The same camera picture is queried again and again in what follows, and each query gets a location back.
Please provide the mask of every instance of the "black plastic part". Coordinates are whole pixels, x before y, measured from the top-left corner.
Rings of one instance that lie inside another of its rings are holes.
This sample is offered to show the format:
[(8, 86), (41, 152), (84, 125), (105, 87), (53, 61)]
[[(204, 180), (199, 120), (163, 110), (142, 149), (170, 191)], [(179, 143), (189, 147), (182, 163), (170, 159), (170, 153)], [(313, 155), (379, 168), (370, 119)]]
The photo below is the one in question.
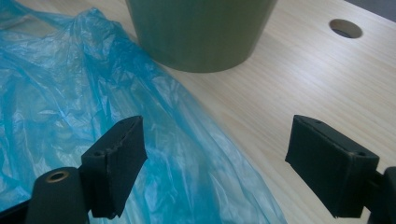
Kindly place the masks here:
[(147, 159), (143, 118), (119, 121), (81, 159), (79, 170), (92, 215), (110, 219), (120, 216)]
[(376, 183), (371, 181), (366, 207), (372, 212), (369, 223), (396, 224), (396, 167), (389, 167)]
[(26, 224), (89, 223), (79, 171), (64, 167), (35, 181)]
[(329, 125), (296, 115), (286, 161), (334, 217), (360, 217), (379, 157)]
[(27, 209), (29, 207), (29, 202), (25, 201), (19, 203), (13, 207), (0, 213), (0, 223), (1, 224), (23, 224), (25, 223)]
[(384, 173), (384, 197), (389, 220), (396, 224), (396, 167), (389, 167)]

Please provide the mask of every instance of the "plastic bag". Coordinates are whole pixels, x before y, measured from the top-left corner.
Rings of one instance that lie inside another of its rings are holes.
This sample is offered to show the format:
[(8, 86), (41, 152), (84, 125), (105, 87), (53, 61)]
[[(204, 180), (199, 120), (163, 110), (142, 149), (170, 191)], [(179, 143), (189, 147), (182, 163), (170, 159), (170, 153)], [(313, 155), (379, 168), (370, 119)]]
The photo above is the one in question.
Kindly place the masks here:
[(92, 223), (286, 223), (230, 139), (117, 22), (2, 0), (0, 28), (0, 210), (29, 199), (47, 171), (80, 166), (118, 120), (142, 115), (148, 160), (124, 213)]

